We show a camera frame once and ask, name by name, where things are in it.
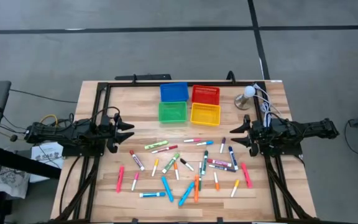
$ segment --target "green basket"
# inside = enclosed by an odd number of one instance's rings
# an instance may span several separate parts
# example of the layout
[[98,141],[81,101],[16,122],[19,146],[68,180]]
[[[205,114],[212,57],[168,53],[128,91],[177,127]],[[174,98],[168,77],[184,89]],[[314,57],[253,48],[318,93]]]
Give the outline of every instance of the green basket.
[[186,102],[160,103],[158,120],[161,123],[183,123],[187,120]]

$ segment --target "red basket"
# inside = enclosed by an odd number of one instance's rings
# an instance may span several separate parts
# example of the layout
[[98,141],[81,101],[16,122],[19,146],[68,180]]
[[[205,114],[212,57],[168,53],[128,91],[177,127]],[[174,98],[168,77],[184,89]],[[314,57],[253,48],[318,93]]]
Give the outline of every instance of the red basket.
[[219,88],[194,85],[193,94],[191,94],[191,101],[193,103],[219,105]]

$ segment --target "plastic basket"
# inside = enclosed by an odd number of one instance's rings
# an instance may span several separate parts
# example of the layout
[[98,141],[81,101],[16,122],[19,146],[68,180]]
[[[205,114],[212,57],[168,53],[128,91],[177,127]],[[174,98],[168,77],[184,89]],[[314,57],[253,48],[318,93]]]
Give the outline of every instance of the plastic basket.
[[189,92],[187,83],[169,83],[160,85],[162,102],[187,101]]
[[191,119],[193,124],[218,126],[221,122],[221,107],[203,103],[193,103],[191,106]]
[[158,120],[161,123],[183,123],[187,120],[186,102],[160,103]]
[[219,88],[194,85],[191,102],[219,105]]

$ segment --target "yellow basket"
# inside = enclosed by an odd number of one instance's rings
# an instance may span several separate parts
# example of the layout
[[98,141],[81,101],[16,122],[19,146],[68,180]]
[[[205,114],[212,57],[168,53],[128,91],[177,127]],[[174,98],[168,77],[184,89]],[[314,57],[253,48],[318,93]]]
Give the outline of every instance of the yellow basket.
[[218,126],[221,123],[221,107],[204,103],[191,105],[191,119],[193,124]]

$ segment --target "gray floor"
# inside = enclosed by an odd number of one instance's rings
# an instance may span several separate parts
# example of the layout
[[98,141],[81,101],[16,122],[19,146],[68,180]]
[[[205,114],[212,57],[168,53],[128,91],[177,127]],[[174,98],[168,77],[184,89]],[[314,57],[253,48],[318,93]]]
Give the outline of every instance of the gray floor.
[[[257,0],[260,26],[358,25],[358,1]],[[249,26],[243,0],[0,0],[0,29],[158,26]],[[271,79],[284,81],[293,119],[331,118],[335,140],[303,141],[306,171],[318,216],[358,223],[358,155],[348,150],[343,127],[358,116],[358,30],[264,31]],[[131,34],[0,35],[0,80],[12,88],[76,100],[83,80],[170,73],[174,79],[261,79],[252,31]],[[61,118],[75,105],[11,93],[6,116],[27,126],[43,115]],[[349,141],[358,150],[358,129]],[[0,136],[0,147],[27,150]],[[47,220],[56,181],[30,186],[10,220]]]

